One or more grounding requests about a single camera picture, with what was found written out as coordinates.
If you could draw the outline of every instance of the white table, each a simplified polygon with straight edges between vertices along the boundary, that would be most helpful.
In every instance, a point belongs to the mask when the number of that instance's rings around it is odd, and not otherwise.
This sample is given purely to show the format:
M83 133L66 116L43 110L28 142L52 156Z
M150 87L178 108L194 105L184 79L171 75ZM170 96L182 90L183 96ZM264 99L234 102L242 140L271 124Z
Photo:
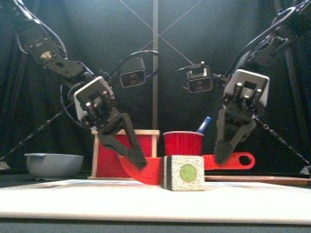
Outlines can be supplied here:
M174 192L138 181L64 180L0 188L0 218L311 226L311 189L208 182Z

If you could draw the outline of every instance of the green patterned box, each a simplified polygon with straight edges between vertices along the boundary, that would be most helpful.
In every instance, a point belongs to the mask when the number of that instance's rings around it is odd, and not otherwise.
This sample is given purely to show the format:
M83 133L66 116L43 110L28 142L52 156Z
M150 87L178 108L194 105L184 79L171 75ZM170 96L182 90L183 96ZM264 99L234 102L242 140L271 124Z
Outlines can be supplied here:
M162 187L172 191L204 190L204 160L200 156L162 158Z

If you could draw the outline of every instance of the gray bowl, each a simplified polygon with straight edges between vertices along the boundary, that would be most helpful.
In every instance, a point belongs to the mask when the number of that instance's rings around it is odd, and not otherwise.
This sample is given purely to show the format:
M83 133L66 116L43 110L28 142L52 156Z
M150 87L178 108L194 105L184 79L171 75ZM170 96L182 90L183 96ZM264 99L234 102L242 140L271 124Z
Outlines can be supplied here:
M35 179L66 179L74 177L82 169L82 156L45 153L32 153L24 156L27 156L28 172Z

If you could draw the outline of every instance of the red frying pan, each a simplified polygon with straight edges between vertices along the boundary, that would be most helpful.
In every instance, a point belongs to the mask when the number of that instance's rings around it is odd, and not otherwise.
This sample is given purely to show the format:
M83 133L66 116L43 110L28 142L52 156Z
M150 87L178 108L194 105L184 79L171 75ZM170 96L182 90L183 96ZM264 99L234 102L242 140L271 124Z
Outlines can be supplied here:
M255 165L255 157L247 152L232 153L224 165L216 164L214 155L203 155L203 158L204 170L242 170L251 169ZM147 185L160 185L160 157L147 157L147 166L142 169L138 169L126 157L120 156L119 159L122 167L135 180Z

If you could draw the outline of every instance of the red cup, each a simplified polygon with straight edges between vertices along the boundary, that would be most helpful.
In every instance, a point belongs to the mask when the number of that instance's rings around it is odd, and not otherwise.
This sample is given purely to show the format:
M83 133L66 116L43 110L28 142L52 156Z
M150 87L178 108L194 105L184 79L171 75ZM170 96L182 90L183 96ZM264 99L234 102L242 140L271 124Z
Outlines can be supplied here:
M202 155L203 134L192 131L170 131L163 134L166 155Z

